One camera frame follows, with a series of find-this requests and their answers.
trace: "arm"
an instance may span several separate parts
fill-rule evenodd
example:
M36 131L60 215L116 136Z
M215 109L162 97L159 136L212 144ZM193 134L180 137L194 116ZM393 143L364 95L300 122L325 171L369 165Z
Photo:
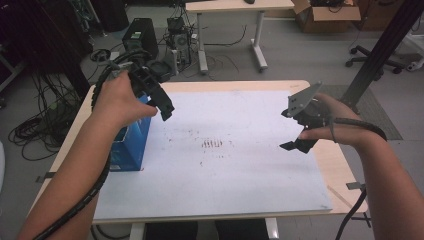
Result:
M118 131L137 119L154 116L156 108L139 102L127 72L105 82L91 116L81 127L69 153L30 212L18 239L32 239L59 219L86 194L100 175ZM55 232L51 239L85 239L97 196Z
M319 94L335 117L359 119L347 106ZM354 126L334 126L337 140L358 152L365 175L376 239L424 239L424 198L390 145L377 134ZM301 133L301 139L328 139L328 127Z

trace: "person's left hand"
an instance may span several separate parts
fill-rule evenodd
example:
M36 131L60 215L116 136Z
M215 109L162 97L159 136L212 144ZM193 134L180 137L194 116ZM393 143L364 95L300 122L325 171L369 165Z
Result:
M122 71L117 78L103 83L92 117L111 127L122 128L156 113L155 107L140 102L134 96L128 72Z

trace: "hand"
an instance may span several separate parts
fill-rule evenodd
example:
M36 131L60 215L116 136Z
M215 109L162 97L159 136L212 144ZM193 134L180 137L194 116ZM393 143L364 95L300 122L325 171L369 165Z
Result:
M155 107L140 102L134 96L128 72L122 71L117 78L103 83L92 117L120 129L156 113Z
M318 93L315 98L319 101L322 101L328 106L331 114L334 118L349 118L361 120L361 118L356 115L348 106L342 102L322 93ZM362 134L369 133L368 130L361 127L344 125L344 124L334 124L334 137L337 139L338 143L356 146L362 138ZM311 130L303 131L299 135L299 139L312 140L312 139L327 139L334 140L333 135L330 132L330 127L315 128Z

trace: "forearm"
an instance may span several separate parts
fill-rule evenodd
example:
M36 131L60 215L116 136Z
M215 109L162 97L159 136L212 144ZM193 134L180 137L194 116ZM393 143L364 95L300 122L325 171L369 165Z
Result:
M83 124L61 167L29 214L20 238L33 238L50 226L71 209L96 182L119 130L101 124L101 121L92 117ZM87 215L91 221L95 204L89 204L86 208L76 217Z
M361 157L376 239L424 239L424 201L390 145L367 133Z

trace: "blue box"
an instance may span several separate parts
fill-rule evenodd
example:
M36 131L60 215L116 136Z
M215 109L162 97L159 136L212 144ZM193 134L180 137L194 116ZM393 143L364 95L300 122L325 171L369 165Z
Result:
M147 97L139 100L146 103ZM150 121L150 117L142 118L119 131L110 151L111 172L140 171Z

